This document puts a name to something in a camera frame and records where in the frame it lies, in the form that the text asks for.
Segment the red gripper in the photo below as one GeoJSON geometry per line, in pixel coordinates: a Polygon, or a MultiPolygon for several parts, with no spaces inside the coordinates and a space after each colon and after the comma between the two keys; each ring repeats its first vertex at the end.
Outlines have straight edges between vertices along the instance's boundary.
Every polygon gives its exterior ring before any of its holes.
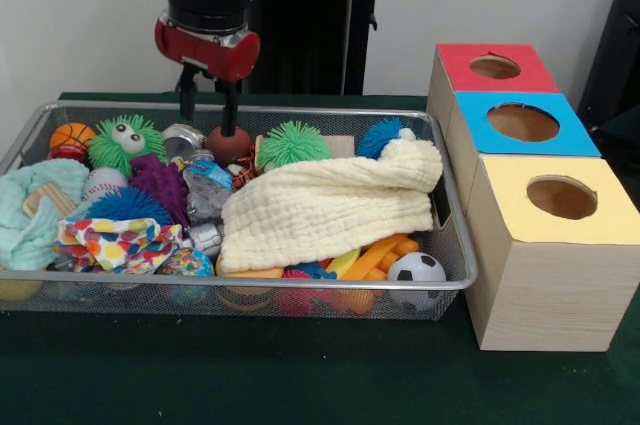
{"type": "Polygon", "coordinates": [[[219,88],[225,98],[221,135],[234,136],[238,93],[237,84],[228,81],[239,81],[251,74],[260,53],[259,35],[247,28],[231,35],[201,34],[171,24],[167,17],[160,17],[155,24],[154,38],[164,57],[184,64],[178,81],[181,116],[192,119],[197,69],[207,72],[213,78],[221,79],[219,88]]]}

